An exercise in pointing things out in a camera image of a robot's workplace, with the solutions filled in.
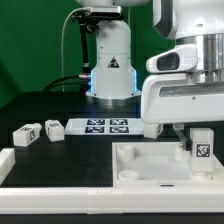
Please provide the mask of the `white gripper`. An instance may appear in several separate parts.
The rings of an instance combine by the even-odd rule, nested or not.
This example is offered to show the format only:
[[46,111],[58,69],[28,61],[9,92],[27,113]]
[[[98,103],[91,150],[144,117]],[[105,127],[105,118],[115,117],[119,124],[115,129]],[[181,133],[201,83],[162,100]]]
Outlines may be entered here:
[[190,122],[224,120],[223,83],[195,83],[190,70],[198,62],[195,44],[183,44],[151,57],[151,73],[142,87],[141,119],[145,124],[172,124],[186,148],[184,125]]

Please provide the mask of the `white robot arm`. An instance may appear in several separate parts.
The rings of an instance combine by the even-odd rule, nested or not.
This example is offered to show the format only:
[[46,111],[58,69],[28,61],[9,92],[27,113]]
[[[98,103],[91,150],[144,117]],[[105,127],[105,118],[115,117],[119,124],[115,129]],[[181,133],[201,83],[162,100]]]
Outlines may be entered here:
[[146,138],[165,124],[224,120],[224,0],[77,0],[81,17],[96,25],[97,64],[87,95],[126,100],[134,93],[130,29],[120,20],[123,6],[153,3],[153,27],[175,47],[149,58],[142,86],[141,120]]

